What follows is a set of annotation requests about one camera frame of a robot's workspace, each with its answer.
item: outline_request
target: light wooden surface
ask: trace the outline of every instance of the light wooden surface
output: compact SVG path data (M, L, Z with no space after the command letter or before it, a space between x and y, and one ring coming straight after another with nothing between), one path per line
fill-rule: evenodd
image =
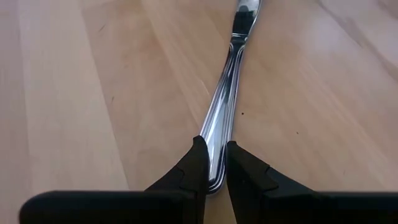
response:
M0 222L53 189L142 190L190 148L230 0L0 0ZM233 139L316 190L398 190L398 2L267 0ZM234 223L226 187L205 223Z

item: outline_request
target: butter knife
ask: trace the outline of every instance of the butter knife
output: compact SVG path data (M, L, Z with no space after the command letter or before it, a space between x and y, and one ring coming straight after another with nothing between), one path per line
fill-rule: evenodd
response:
M210 108L200 131L210 159L209 194L217 192L225 177L226 144L231 140L243 52L262 0L239 0L234 18L229 52Z

